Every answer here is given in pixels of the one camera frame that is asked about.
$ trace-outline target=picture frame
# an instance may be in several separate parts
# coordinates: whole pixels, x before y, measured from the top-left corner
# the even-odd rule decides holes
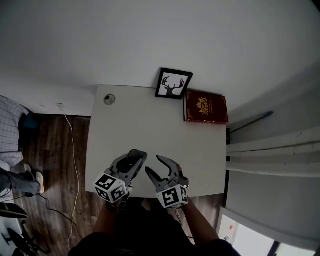
[[[181,100],[194,74],[169,68],[161,68],[156,97]]]

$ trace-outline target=fiducial marker cube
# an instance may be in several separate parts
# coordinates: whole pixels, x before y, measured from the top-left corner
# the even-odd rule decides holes
[[[187,190],[182,185],[176,185],[155,194],[163,208],[174,209],[188,204]]]
[[[93,185],[98,196],[112,204],[128,194],[123,180],[112,177],[104,172],[98,175]]]

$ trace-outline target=sleeve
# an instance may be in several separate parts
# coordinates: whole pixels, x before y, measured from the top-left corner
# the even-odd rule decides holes
[[[76,247],[70,250],[68,256],[106,255],[106,253],[112,255],[114,250],[112,239],[104,233],[96,232],[82,239]]]
[[[240,256],[240,254],[225,240],[213,240],[199,247],[203,255]]]

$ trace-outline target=floor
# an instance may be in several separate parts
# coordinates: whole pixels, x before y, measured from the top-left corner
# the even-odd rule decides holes
[[[46,192],[44,197],[49,199],[49,207],[59,210],[71,218],[77,196],[77,176],[72,154],[71,129],[64,116],[36,115],[40,126],[28,138],[27,146],[23,148],[24,162],[34,169],[43,172]],[[91,192],[85,191],[85,169],[87,141],[89,133],[89,117],[68,117],[73,127],[75,144],[75,163],[80,182],[80,193],[77,200],[73,221],[77,228],[73,229],[70,247],[76,246],[81,238],[92,232],[103,200]],[[14,172],[23,172],[23,163],[14,168]],[[14,197],[22,196],[16,192]],[[223,194],[192,198],[202,214],[214,228],[217,226],[219,208],[223,203]],[[143,205],[148,208],[149,200]],[[30,235],[40,233],[37,243],[51,249],[50,255],[67,255],[68,238],[71,223],[57,212],[46,208],[46,201],[40,196],[23,197],[16,199],[15,203],[27,213],[26,228]],[[183,212],[180,211],[183,229],[191,236]]]

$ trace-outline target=shoe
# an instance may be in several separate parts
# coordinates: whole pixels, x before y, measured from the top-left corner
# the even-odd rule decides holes
[[[32,169],[29,164],[25,163],[24,164],[24,173],[26,174],[27,178],[31,181],[34,181],[36,178],[32,174]]]
[[[44,176],[42,175],[42,173],[40,171],[36,172],[35,180],[40,183],[40,191],[39,191],[39,193],[43,194],[45,192],[45,186],[44,186],[45,179],[44,179]]]

